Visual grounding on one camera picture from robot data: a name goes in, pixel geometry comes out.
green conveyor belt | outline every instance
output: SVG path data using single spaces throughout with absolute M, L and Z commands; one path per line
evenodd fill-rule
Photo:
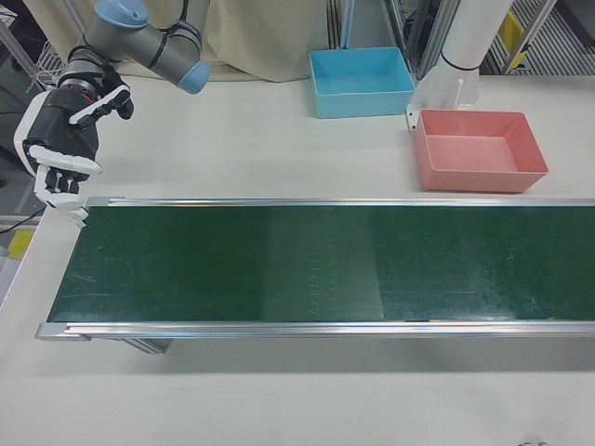
M 595 321 L 595 208 L 93 207 L 47 321 Z

plastic tray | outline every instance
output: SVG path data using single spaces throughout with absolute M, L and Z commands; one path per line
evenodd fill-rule
M 403 114 L 415 87 L 397 47 L 310 53 L 319 118 Z
M 519 112 L 422 110 L 414 142 L 426 190 L 518 193 L 548 172 Z

blue bin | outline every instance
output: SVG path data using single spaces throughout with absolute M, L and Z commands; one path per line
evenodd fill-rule
M 312 51 L 310 66 L 319 118 L 404 114 L 416 90 L 395 46 Z

beige curtain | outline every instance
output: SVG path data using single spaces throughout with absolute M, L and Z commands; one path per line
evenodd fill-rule
M 80 38 L 60 0 L 24 0 L 48 40 L 65 59 Z M 87 22 L 94 0 L 71 0 Z M 181 0 L 144 0 L 151 24 L 168 26 L 181 11 Z M 327 48 L 325 0 L 211 0 L 204 30 L 202 59 L 212 80 L 261 78 L 274 82 L 309 76 L 308 53 Z M 136 63 L 125 62 L 123 74 L 154 76 Z

pink bin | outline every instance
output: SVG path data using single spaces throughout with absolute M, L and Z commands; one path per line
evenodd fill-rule
M 422 110 L 414 142 L 426 190 L 523 192 L 548 172 L 519 112 Z

